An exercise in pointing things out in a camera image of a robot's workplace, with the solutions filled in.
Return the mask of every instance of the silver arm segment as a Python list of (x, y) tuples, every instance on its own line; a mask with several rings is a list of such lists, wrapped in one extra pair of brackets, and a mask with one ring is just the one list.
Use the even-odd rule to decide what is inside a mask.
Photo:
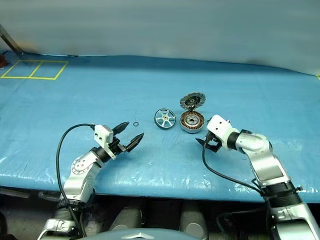
[(120, 153), (130, 152), (139, 144), (144, 136), (143, 133), (134, 137), (127, 146), (121, 145), (120, 140), (115, 137), (128, 124), (129, 122), (123, 122), (113, 129), (106, 125), (94, 126), (94, 140), (100, 147), (94, 147), (73, 161), (70, 176), (63, 187), (68, 201), (60, 196), (57, 209), (52, 218), (46, 221), (38, 240), (73, 239), (78, 236), (80, 229), (77, 229), (68, 206), (73, 209), (78, 219), (82, 209), (93, 196), (96, 177), (105, 163), (109, 159), (114, 160)]
[(246, 130), (240, 132), (219, 115), (212, 117), (207, 129), (224, 149), (237, 150), (248, 156), (256, 181), (265, 193), (264, 199), (269, 203), (275, 239), (320, 239), (320, 229), (314, 216), (300, 199), (298, 189), (291, 183), (265, 136)]

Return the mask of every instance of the motor part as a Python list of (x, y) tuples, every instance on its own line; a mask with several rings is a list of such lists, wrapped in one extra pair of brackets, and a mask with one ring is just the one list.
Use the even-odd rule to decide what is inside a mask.
[(202, 92), (191, 92), (180, 100), (180, 106), (186, 110), (193, 110), (201, 107), (206, 101), (206, 96)]
[(167, 130), (175, 125), (176, 116), (171, 110), (161, 108), (158, 111), (156, 111), (154, 115), (154, 122), (159, 128)]
[(205, 118), (197, 111), (185, 111), (180, 116), (181, 128), (190, 133), (195, 134), (204, 126)]
[(180, 127), (182, 130), (190, 134), (195, 134), (204, 126), (204, 116), (194, 111), (194, 109), (202, 106), (206, 101), (206, 96), (201, 92), (191, 92), (180, 100), (180, 106), (186, 109), (180, 116)]

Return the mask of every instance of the silver rim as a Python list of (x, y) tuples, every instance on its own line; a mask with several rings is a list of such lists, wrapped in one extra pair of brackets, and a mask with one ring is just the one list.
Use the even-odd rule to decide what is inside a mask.
[(162, 108), (156, 111), (154, 122), (161, 129), (169, 129), (175, 125), (176, 116), (171, 110)]

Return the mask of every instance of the yellow tape line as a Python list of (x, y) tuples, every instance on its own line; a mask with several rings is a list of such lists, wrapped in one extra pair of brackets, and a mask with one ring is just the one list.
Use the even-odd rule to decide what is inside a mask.
[[(37, 63), (39, 62), (38, 66), (31, 72), (29, 76), (6, 76), (18, 63), (21, 62), (32, 62)], [(40, 66), (43, 63), (64, 63), (63, 67), (59, 70), (59, 72), (56, 74), (55, 77), (42, 77), (42, 76), (33, 76), (36, 71), (40, 68)], [(66, 68), (68, 65), (68, 61), (54, 61), (54, 60), (18, 60), (16, 63), (8, 69), (2, 76), (0, 76), (0, 79), (40, 79), (40, 80), (56, 80), (59, 75), (62, 73), (62, 71)]]

